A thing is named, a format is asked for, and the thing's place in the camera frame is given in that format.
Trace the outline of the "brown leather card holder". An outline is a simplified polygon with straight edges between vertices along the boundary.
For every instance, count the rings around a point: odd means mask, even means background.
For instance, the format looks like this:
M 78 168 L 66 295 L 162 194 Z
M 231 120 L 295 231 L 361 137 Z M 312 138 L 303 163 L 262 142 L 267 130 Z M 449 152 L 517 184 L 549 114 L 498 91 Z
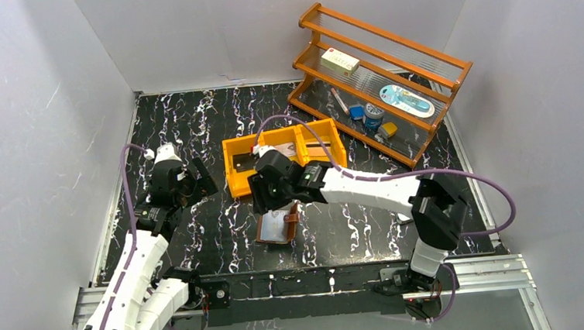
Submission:
M 300 204 L 291 202 L 285 208 L 268 211 L 258 221 L 256 241 L 274 245 L 286 245 L 295 239 L 300 223 Z

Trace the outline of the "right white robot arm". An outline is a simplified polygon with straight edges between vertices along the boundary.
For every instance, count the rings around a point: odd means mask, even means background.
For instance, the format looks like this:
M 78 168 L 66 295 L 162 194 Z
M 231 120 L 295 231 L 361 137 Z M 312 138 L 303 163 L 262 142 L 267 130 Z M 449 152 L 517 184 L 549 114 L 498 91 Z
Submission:
M 298 201 L 367 205 L 411 218 L 418 234 L 407 271 L 411 280 L 436 278 L 457 248 L 469 212 L 461 191 L 441 174 L 382 176 L 321 160 L 300 165 L 277 150 L 266 151 L 256 161 L 247 182 L 253 210 L 260 215 Z

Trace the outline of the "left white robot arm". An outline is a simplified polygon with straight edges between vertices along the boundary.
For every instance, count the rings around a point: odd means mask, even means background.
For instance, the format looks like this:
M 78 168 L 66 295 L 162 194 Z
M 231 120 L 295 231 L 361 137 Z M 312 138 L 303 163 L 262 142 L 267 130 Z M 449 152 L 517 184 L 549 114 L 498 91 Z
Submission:
M 185 167 L 175 158 L 156 160 L 148 188 L 131 208 L 131 229 L 113 278 L 81 330 L 163 330 L 181 308 L 208 310 L 218 283 L 203 283 L 196 270 L 170 267 L 153 274 L 184 210 L 218 192 L 200 158 Z

